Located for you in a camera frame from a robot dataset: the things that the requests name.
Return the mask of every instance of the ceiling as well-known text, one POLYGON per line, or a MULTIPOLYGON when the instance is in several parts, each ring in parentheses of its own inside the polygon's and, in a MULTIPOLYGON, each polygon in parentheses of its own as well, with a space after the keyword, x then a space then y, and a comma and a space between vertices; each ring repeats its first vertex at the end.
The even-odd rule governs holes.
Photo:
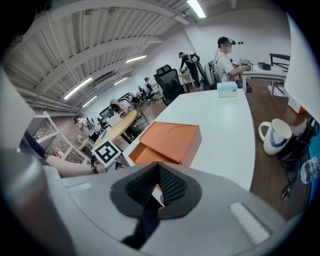
MULTIPOLYGON (((206 12, 230 1, 198 2, 206 12)), ((13 42, 4 69, 32 108, 76 112, 134 72, 126 60, 150 54, 170 29, 190 19, 197 21, 187 0, 53 0, 13 42)))

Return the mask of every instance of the round wooden table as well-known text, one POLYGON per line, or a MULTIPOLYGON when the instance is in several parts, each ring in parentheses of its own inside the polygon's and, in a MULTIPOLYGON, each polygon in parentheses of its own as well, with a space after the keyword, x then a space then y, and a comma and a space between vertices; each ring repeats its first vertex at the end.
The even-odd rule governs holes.
POLYGON ((113 127, 107 128, 107 132, 104 135, 103 139, 98 138, 95 141, 93 148, 98 146, 104 140, 110 140, 113 142, 119 136, 121 136, 126 142, 128 142, 130 144, 131 141, 127 138, 126 135, 124 135, 124 131, 133 123, 133 121, 136 119, 136 117, 137 117, 136 110, 129 111, 129 113, 125 117, 122 118, 121 122, 117 123, 113 127))

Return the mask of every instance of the fluorescent light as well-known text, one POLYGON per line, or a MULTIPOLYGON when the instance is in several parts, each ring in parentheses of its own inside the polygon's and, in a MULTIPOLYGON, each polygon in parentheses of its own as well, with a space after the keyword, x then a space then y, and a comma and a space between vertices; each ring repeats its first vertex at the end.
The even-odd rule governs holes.
POLYGON ((125 77, 124 79, 122 79, 122 80, 120 80, 120 81, 116 82, 114 85, 116 86, 117 84, 121 83, 122 81, 126 80, 127 78, 128 78, 128 77, 125 77))
POLYGON ((145 57, 147 57, 147 55, 140 56, 140 57, 136 57, 136 58, 132 58, 132 59, 128 59, 125 63, 129 63, 129 62, 134 62, 134 61, 137 61, 137 60, 141 60, 141 59, 144 59, 145 57))
POLYGON ((89 105, 90 102, 92 102, 97 96, 94 96, 92 99, 90 99, 86 104, 84 104, 82 107, 86 107, 89 105))
POLYGON ((189 0, 187 3, 194 9, 195 13, 198 14, 199 18, 205 18, 206 15, 202 10, 197 0, 189 0))
POLYGON ((86 83, 90 82, 92 80, 92 77, 88 78, 84 82, 80 83, 76 88, 74 88, 67 96, 64 97, 64 99, 68 99, 72 94, 74 94, 76 91, 78 91, 82 86, 84 86, 86 83))

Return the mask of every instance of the mug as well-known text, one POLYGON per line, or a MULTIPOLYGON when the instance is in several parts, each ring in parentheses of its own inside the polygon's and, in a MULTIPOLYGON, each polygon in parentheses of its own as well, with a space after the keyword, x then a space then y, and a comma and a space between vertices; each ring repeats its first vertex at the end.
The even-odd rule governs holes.
POLYGON ((268 155, 275 155, 289 142, 289 139, 292 136, 292 131, 286 122, 280 119, 274 119, 271 122, 262 122, 260 124, 259 135, 263 140, 264 151, 268 155), (265 136, 261 130, 261 127, 263 126, 269 127, 265 136))

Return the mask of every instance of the blue pattern on mug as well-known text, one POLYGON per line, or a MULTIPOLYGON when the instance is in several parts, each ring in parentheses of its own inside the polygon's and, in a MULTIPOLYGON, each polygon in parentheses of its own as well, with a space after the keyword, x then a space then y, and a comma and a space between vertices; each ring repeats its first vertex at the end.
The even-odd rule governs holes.
POLYGON ((271 143, 272 147, 280 148, 280 147, 282 147, 286 142, 287 142, 287 139, 284 138, 280 143, 276 143, 276 141, 275 141, 275 130, 274 130, 274 129, 271 129, 271 132, 270 132, 270 143, 271 143))

